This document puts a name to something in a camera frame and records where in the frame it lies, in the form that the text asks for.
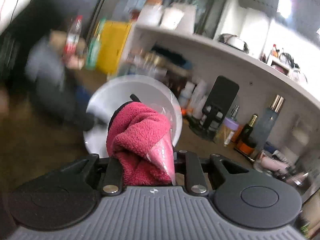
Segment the white bowl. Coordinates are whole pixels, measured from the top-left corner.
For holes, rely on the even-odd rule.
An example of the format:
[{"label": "white bowl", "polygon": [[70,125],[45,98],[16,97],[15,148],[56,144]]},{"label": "white bowl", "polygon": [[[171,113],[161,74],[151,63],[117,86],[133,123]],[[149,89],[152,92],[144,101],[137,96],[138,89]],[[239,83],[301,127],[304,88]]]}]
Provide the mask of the white bowl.
[{"label": "white bowl", "polygon": [[[102,85],[91,97],[87,112],[109,124],[113,113],[124,103],[131,101],[135,94],[142,103],[158,112],[165,110],[171,119],[172,144],[179,140],[182,129],[182,115],[179,103],[173,93],[161,82],[141,75],[117,77]],[[108,127],[95,126],[84,132],[85,146],[89,153],[97,153],[100,158],[108,157],[106,138]]]}]

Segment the gold bottle cap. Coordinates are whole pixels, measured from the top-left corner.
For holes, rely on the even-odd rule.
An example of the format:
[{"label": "gold bottle cap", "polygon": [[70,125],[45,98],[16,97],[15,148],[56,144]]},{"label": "gold bottle cap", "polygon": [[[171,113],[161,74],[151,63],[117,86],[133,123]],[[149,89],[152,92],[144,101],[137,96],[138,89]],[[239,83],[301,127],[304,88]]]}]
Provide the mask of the gold bottle cap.
[{"label": "gold bottle cap", "polygon": [[251,117],[250,121],[248,122],[248,125],[250,125],[251,127],[253,127],[257,119],[258,119],[258,115],[257,115],[257,114],[254,114],[254,115]]},{"label": "gold bottle cap", "polygon": [[276,113],[279,113],[282,105],[284,103],[284,98],[281,95],[276,95],[275,99],[273,100],[270,109],[275,111]]}]

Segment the pink cloth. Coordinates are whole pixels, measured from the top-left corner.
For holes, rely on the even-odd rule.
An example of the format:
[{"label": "pink cloth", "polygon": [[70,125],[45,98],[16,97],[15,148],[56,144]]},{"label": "pink cloth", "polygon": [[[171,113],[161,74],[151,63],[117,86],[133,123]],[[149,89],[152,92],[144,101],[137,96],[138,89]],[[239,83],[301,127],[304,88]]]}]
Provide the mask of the pink cloth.
[{"label": "pink cloth", "polygon": [[164,115],[139,102],[127,104],[116,115],[108,131],[107,151],[122,164],[125,185],[172,182],[170,128]]}]

